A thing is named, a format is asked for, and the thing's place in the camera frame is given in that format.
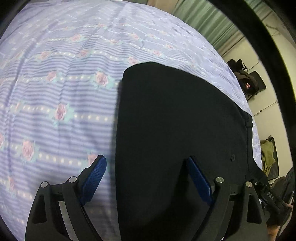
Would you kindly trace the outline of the right hand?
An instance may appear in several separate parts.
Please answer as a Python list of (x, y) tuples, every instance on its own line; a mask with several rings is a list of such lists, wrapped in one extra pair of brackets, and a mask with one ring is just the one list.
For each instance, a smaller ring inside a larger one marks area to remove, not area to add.
[(271, 225), (267, 227), (268, 230), (268, 240), (269, 241), (275, 241), (277, 234), (280, 230), (280, 226), (278, 225)]

